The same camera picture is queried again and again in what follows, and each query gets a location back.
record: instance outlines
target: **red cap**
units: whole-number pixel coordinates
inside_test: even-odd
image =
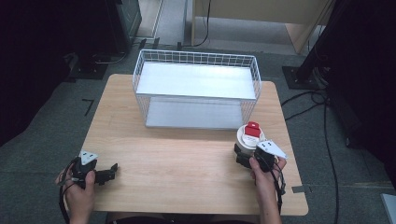
[[[260,125],[254,121],[249,121],[247,126],[245,127],[245,134],[253,137],[260,138],[260,134],[262,131],[260,130]]]

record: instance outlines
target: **cable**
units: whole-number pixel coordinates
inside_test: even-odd
[[[294,117],[297,117],[297,116],[299,116],[299,115],[302,115],[303,113],[305,113],[305,112],[307,112],[307,111],[309,111],[309,110],[315,108],[316,106],[318,106],[318,105],[312,105],[311,107],[307,108],[306,110],[303,110],[302,112],[299,112],[299,113],[297,113],[297,114],[291,115],[290,117],[286,118],[285,121],[286,121],[286,120],[289,120],[289,119],[292,119],[292,118],[294,118]]]
[[[133,44],[132,44],[132,47],[133,47],[133,46],[136,46],[136,45],[140,45],[140,42],[138,42],[138,43],[133,43]],[[146,46],[146,45],[154,45],[154,43],[146,43],[145,46]],[[175,45],[165,45],[165,44],[161,44],[161,46],[165,46],[165,47],[174,47]]]
[[[311,94],[320,94],[320,93],[318,93],[318,91],[305,91],[305,92],[302,92],[302,93],[299,93],[299,94],[297,94],[297,95],[294,95],[294,96],[290,97],[289,99],[287,99],[286,101],[284,101],[280,106],[283,106],[283,105],[287,104],[288,102],[290,102],[290,101],[292,101],[292,100],[294,100],[294,99],[297,99],[297,98],[299,98],[300,96],[309,94],[309,93],[311,93]]]
[[[334,162],[332,160],[332,153],[330,152],[330,147],[329,147],[329,140],[327,137],[327,116],[326,116],[326,110],[327,110],[327,105],[324,104],[324,115],[323,115],[323,119],[324,119],[324,125],[323,125],[323,129],[324,129],[324,138],[326,141],[326,148],[327,148],[327,152],[329,154],[329,158],[330,158],[330,163],[332,164],[332,175],[334,176],[334,185],[335,185],[335,215],[334,215],[334,224],[338,223],[338,211],[340,209],[340,205],[339,205],[339,194],[338,194],[338,178],[337,178],[337,174],[335,172],[335,167],[334,167]]]
[[[95,63],[98,63],[98,64],[112,64],[112,63],[119,63],[120,61],[122,61],[124,58],[125,58],[125,56],[126,56],[126,52],[121,52],[122,53],[122,57],[120,58],[120,59],[118,59],[118,60],[116,60],[116,61],[112,61],[112,62],[97,62],[97,61],[95,61]]]
[[[282,183],[282,187],[280,189],[282,190],[281,193],[283,195],[286,193],[286,191],[285,191],[285,187],[286,187],[285,177],[283,176],[282,169],[280,169],[279,165],[277,163],[275,163],[275,165],[277,166],[277,168],[279,168],[279,170],[277,170],[277,169],[275,169],[275,170],[280,173],[280,182]]]
[[[323,105],[323,104],[326,103],[327,98],[324,97],[322,94],[320,94],[318,91],[305,91],[305,92],[303,92],[303,93],[300,93],[300,94],[297,94],[297,95],[294,95],[294,96],[290,97],[288,100],[286,100],[285,102],[283,102],[283,103],[281,104],[281,106],[285,105],[286,103],[290,102],[291,100],[297,99],[298,97],[303,96],[303,95],[306,95],[306,94],[308,94],[308,93],[311,93],[311,100],[312,100],[315,104],[312,105],[312,106],[310,106],[309,108],[307,108],[307,109],[304,110],[304,111],[301,111],[301,112],[299,112],[299,113],[297,113],[297,114],[294,114],[294,115],[292,115],[292,116],[286,118],[285,120],[289,120],[289,119],[292,119],[292,118],[294,118],[294,117],[296,117],[296,116],[302,115],[303,113],[305,113],[305,112],[307,112],[307,111],[309,111],[309,110],[315,108],[316,106],[318,106],[318,105]],[[314,99],[314,95],[315,95],[315,94],[321,96],[322,99],[323,99],[323,102],[318,102],[318,101],[316,101],[316,100]]]
[[[319,80],[319,82],[325,87],[325,89],[329,86],[329,83],[324,79],[325,75],[323,75],[320,71],[318,67],[314,67],[314,75],[317,77],[317,79]]]
[[[280,189],[279,182],[278,182],[278,180],[277,180],[277,178],[276,178],[276,176],[274,174],[273,168],[268,165],[267,161],[262,157],[262,155],[260,155],[258,153],[255,153],[255,156],[259,156],[260,159],[265,162],[265,165],[270,170],[271,176],[274,179],[274,185],[275,185],[276,195],[277,195],[277,210],[279,211],[279,214],[280,214],[281,210],[282,210],[282,203],[283,203],[282,202],[283,190]]]
[[[289,101],[291,101],[291,100],[294,100],[294,99],[296,99],[296,98],[298,98],[298,97],[300,97],[300,96],[302,96],[302,95],[304,95],[304,94],[308,94],[308,93],[309,93],[309,91],[303,92],[303,93],[300,93],[300,94],[297,94],[297,95],[291,97],[289,100],[285,101],[282,105],[284,105],[285,103],[287,103],[287,102],[289,102]],[[304,112],[310,110],[311,108],[313,108],[313,107],[315,107],[315,106],[317,106],[317,105],[324,105],[324,113],[323,113],[323,132],[324,132],[324,138],[325,138],[325,142],[326,142],[327,152],[328,152],[328,154],[329,154],[330,163],[331,163],[331,165],[332,165],[332,175],[333,175],[333,178],[334,178],[334,186],[335,186],[335,214],[334,214],[334,224],[337,224],[337,223],[338,223],[338,214],[339,214],[339,210],[340,210],[340,202],[339,202],[338,178],[337,178],[337,173],[335,172],[334,161],[333,161],[333,159],[332,159],[332,153],[331,153],[331,151],[330,151],[329,138],[328,138],[328,134],[327,134],[327,102],[328,102],[328,99],[329,99],[329,98],[328,98],[328,97],[324,97],[323,95],[321,95],[321,96],[323,97],[324,101],[318,103],[318,102],[316,102],[316,101],[313,99],[313,95],[311,95],[311,100],[314,101],[315,105],[313,105],[313,106],[311,106],[310,108],[306,109]],[[291,116],[289,119],[291,119],[291,118],[293,118],[293,117],[295,117],[295,116],[297,116],[297,115],[299,115],[299,114],[302,114],[302,113],[304,113],[304,112],[301,112],[301,113],[298,113],[298,114],[296,114],[296,115],[294,115],[294,116]]]
[[[205,43],[205,41],[207,40],[207,37],[209,36],[209,17],[210,17],[210,5],[211,5],[211,3],[212,3],[212,0],[209,0],[209,6],[207,7],[207,15],[206,15],[206,36],[205,36],[205,39],[200,44],[193,45],[193,46],[190,46],[190,47],[199,47],[199,46],[201,46],[202,44]]]
[[[73,160],[71,160],[69,162],[69,164],[67,164],[66,168],[64,168],[64,172],[62,173],[61,179],[60,179],[61,175],[58,176],[58,186],[60,186],[59,187],[59,202],[58,202],[58,204],[59,204],[59,207],[61,208],[62,216],[64,217],[64,221],[66,223],[70,223],[70,218],[69,218],[69,215],[67,215],[66,207],[64,206],[64,193],[70,187],[72,187],[74,185],[74,183],[72,185],[70,185],[69,187],[67,187],[65,190],[64,190],[64,185],[65,185],[66,181],[69,180],[69,179],[66,179],[67,172],[69,171],[70,167],[74,163],[76,163],[77,160],[78,160],[78,157],[75,157]]]
[[[204,4],[201,4],[201,10],[204,11]],[[206,35],[207,35],[207,37],[209,37],[209,36],[208,36],[208,34],[209,34],[209,28],[208,28],[208,25],[209,25],[209,18],[208,18],[208,15],[209,15],[209,13],[210,13],[210,9],[207,11],[207,15],[206,15],[207,25],[206,25],[206,22],[205,22],[205,17],[202,17],[202,22],[204,23],[204,27],[205,27],[205,29],[206,29]]]
[[[321,56],[319,56],[319,55],[318,55],[317,48],[315,48],[315,46],[314,46],[314,51],[315,51],[315,54],[317,55],[317,58],[318,58],[320,61],[326,62],[327,60],[329,60],[329,56],[327,56],[327,55],[321,55]]]

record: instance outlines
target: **person's right hand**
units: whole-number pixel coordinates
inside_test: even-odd
[[[67,207],[70,210],[70,223],[88,223],[91,212],[93,211],[94,205],[94,183],[95,183],[95,172],[89,171],[85,177],[85,189],[76,185],[71,180],[71,168],[67,171],[67,181],[63,189],[65,190],[65,198]],[[59,183],[60,178],[55,180],[55,183]]]
[[[251,157],[249,163],[252,169],[251,176],[255,180],[257,202],[259,203],[261,212],[262,223],[281,223],[280,214],[277,210],[276,203],[276,189],[274,185],[274,178],[271,172],[263,172],[260,168],[259,162]],[[286,160],[278,158],[277,167],[274,165],[273,173],[276,176],[276,180],[279,178],[279,171],[285,167]]]

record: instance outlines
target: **black controller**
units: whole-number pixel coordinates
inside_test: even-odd
[[[85,177],[89,171],[95,171],[95,183],[99,185],[104,185],[105,182],[112,180],[116,177],[116,172],[119,168],[118,164],[114,164],[109,170],[104,171],[96,171],[97,160],[90,161],[89,163],[83,165],[81,160],[77,160],[74,166],[72,167],[72,180],[85,189]]]
[[[237,144],[233,146],[233,151],[236,153],[236,162],[251,169],[250,162],[248,161],[251,155],[243,153]],[[254,151],[254,158],[259,162],[260,168],[263,172],[269,172],[273,169],[275,163],[275,156],[264,152],[259,147]]]

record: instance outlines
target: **white controller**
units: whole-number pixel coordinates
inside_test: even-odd
[[[257,144],[257,146],[264,152],[269,153],[271,155],[278,156],[285,160],[288,158],[288,155],[286,155],[286,153],[283,152],[282,149],[280,149],[280,147],[278,147],[275,144],[275,142],[273,142],[272,140],[266,140],[263,142],[259,142]]]
[[[89,151],[85,151],[83,149],[79,153],[79,156],[81,157],[81,164],[83,165],[86,165],[99,157],[97,154],[91,153]]]

